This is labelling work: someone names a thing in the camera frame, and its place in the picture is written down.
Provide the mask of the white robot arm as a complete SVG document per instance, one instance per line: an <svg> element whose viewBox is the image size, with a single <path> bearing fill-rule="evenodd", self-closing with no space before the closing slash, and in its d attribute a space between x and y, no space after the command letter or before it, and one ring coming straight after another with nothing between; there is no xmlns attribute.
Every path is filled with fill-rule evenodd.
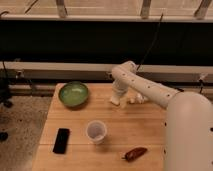
<svg viewBox="0 0 213 171"><path fill-rule="evenodd" d="M213 103L202 94L142 78L136 68L132 61L112 68L110 101L119 105L131 87L166 109L164 171L213 171Z"/></svg>

